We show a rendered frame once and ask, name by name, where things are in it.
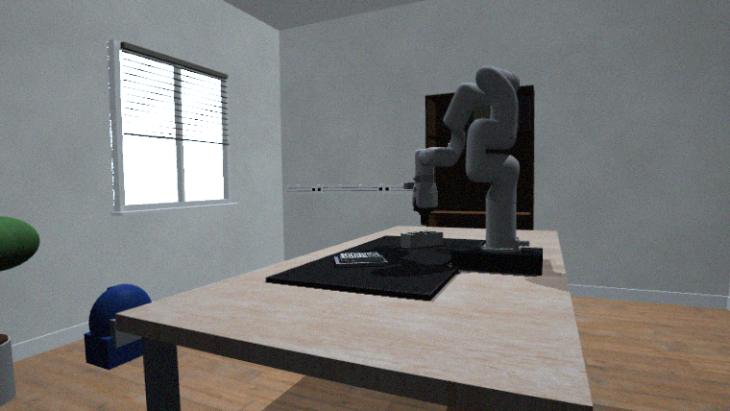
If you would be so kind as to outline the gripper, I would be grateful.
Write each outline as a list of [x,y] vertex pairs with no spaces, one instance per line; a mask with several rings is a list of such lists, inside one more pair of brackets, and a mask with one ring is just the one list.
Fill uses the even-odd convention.
[[421,225],[428,226],[428,215],[438,206],[437,188],[434,182],[415,182],[412,194],[413,210],[421,215]]

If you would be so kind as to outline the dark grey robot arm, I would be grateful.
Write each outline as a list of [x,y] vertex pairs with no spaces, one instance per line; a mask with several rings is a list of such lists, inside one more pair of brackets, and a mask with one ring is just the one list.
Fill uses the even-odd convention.
[[[500,73],[499,73],[500,72]],[[511,83],[506,81],[506,78]],[[415,152],[415,182],[434,182],[434,167],[451,167],[465,146],[465,126],[474,109],[491,107],[490,119],[476,119],[468,130],[466,173],[474,182],[490,182],[486,195],[486,247],[482,251],[514,253],[529,241],[516,237],[517,182],[520,164],[509,155],[487,154],[486,149],[507,150],[517,135],[517,74],[493,66],[482,66],[475,82],[463,83],[455,91],[443,119],[451,130],[448,148],[431,147]],[[512,88],[513,86],[513,88]],[[420,174],[420,176],[418,175]],[[413,189],[415,182],[403,184]]]

